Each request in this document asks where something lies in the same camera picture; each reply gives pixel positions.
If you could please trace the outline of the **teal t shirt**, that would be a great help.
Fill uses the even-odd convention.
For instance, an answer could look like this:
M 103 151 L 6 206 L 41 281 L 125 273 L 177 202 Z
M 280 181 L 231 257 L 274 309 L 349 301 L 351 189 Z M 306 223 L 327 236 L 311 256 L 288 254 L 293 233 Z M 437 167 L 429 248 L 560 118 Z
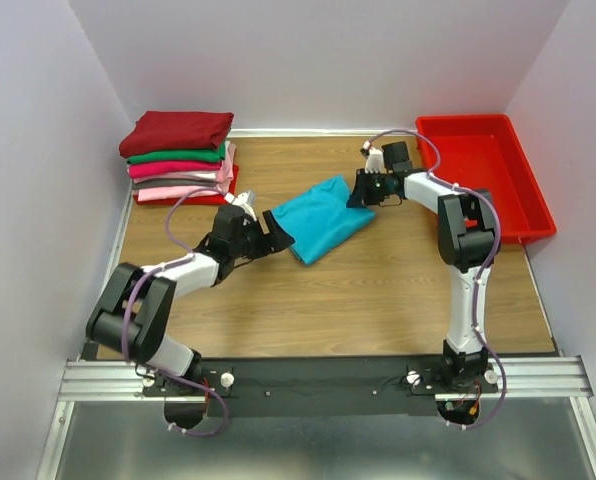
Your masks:
M 368 226 L 375 213 L 349 208 L 351 191 L 342 175 L 312 186 L 271 210 L 278 225 L 293 239 L 293 255 L 310 266 Z

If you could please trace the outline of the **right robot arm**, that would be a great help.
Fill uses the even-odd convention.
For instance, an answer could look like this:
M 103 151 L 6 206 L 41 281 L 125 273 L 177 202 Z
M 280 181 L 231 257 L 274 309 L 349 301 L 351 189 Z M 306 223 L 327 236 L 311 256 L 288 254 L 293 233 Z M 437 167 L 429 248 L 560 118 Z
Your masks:
M 437 247 L 450 274 L 450 322 L 434 379 L 446 387 L 478 379 L 488 369 L 486 288 L 501 243 L 491 195 L 415 168 L 404 142 L 376 147 L 366 141 L 360 152 L 365 166 L 356 171 L 349 208 L 378 206 L 396 196 L 437 217 Z

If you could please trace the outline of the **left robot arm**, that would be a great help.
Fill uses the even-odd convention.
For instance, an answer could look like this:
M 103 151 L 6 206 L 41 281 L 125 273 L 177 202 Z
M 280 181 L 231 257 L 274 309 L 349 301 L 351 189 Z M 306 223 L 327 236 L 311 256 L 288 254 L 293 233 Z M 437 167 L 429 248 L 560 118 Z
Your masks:
M 222 283 L 239 260 L 248 263 L 293 244 L 269 210 L 258 219 L 245 205 L 222 205 L 212 229 L 182 257 L 155 266 L 118 264 L 89 317 L 86 336 L 128 362 L 181 384 L 199 384 L 201 354 L 166 333 L 174 301 Z

